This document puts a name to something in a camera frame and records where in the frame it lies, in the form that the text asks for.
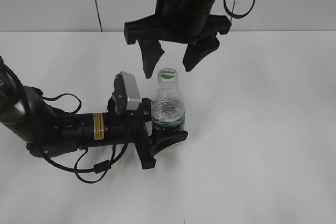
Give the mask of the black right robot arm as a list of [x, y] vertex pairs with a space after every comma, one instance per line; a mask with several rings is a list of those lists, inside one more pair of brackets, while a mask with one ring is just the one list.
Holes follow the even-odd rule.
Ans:
[[161, 41], [186, 44], [183, 66], [192, 71], [201, 60], [216, 51], [217, 35], [229, 32], [225, 15], [212, 15], [215, 0], [157, 0], [151, 16], [124, 24], [128, 45], [138, 43], [146, 78], [151, 78], [164, 50]]

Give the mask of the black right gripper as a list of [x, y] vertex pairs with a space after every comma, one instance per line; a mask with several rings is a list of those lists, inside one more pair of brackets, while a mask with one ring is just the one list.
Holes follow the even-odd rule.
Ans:
[[124, 24], [127, 44], [138, 40], [147, 79], [152, 77], [156, 64], [164, 54], [159, 40], [188, 44], [183, 57], [186, 72], [192, 71], [201, 60], [219, 48], [217, 37], [207, 36], [225, 35], [232, 24], [225, 15], [211, 14], [212, 4], [213, 1], [157, 0], [153, 15]]

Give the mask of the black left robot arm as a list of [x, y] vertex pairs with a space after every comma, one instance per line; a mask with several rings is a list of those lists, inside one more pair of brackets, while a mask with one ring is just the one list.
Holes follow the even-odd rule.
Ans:
[[40, 89], [23, 85], [1, 63], [1, 123], [26, 143], [34, 157], [54, 157], [92, 147], [133, 143], [143, 169], [155, 166], [155, 155], [186, 140], [186, 131], [148, 134], [151, 100], [140, 98], [132, 74], [120, 72], [105, 113], [66, 112], [50, 105]]

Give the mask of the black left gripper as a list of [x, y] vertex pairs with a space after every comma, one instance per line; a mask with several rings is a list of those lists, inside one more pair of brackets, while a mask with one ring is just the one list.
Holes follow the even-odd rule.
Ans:
[[143, 169], [155, 167], [154, 156], [187, 139], [187, 131], [156, 131], [148, 136], [145, 124], [150, 122], [151, 102], [143, 98], [136, 111], [116, 112], [113, 98], [108, 101], [106, 113], [106, 140], [108, 144], [133, 143]]

